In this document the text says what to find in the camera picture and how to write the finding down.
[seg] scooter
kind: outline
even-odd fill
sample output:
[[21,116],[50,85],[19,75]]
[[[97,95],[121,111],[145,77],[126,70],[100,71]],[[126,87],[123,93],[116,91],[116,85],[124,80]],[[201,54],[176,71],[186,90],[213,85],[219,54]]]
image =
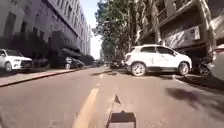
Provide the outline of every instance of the scooter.
[[199,64],[199,72],[200,75],[204,78],[208,78],[212,75],[211,73],[212,67],[212,60],[209,58],[202,59],[201,63]]

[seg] car wheel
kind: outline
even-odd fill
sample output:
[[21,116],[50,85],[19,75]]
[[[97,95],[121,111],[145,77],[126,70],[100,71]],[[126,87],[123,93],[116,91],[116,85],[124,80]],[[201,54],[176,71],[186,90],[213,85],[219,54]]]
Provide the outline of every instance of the car wheel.
[[207,67],[201,66],[199,70],[200,70],[200,75],[202,77],[209,77],[209,76],[211,76],[211,72],[210,72],[210,70]]
[[146,73],[146,67],[142,63],[135,63],[131,67],[131,72],[133,76],[137,76],[137,77],[144,76]]
[[189,67],[188,63],[181,62],[179,65],[178,71],[179,71],[180,75],[182,75],[182,76],[187,75],[190,71],[190,67]]
[[11,72],[12,71],[12,65],[11,65],[10,62],[6,62],[5,69],[6,69],[7,72]]
[[66,64],[66,65],[65,65],[65,69],[66,69],[66,70],[71,69],[71,65],[70,65],[70,64]]

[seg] street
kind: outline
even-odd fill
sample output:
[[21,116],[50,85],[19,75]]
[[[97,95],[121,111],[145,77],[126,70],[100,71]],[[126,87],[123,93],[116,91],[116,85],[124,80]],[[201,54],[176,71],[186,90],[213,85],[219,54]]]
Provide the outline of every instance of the street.
[[107,67],[0,88],[2,128],[223,128],[224,93]]

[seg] white car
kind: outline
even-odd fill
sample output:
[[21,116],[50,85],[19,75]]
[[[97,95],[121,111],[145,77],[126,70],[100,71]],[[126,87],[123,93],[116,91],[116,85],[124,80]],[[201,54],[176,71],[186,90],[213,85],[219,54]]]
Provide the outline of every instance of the white car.
[[125,69],[134,76],[146,72],[179,72],[186,75],[192,69],[191,59],[161,45],[136,46],[125,55]]
[[29,69],[32,68],[32,59],[14,50],[0,49],[0,68],[5,68],[7,72]]

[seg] sidewalk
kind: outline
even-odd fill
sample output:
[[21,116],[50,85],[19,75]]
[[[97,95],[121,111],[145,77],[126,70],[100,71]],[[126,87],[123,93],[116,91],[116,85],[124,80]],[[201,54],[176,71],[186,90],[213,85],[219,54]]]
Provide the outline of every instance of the sidewalk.
[[62,69],[53,69],[53,70],[40,70],[35,71],[34,73],[18,73],[11,76],[0,77],[0,87],[9,86],[13,84],[18,84],[26,81],[41,79],[44,77],[50,77],[70,72],[75,72],[82,69],[73,69],[73,70],[62,70]]
[[178,78],[181,81],[187,82],[191,85],[212,88],[224,91],[224,81],[215,77],[203,78],[198,75],[187,75],[186,77]]

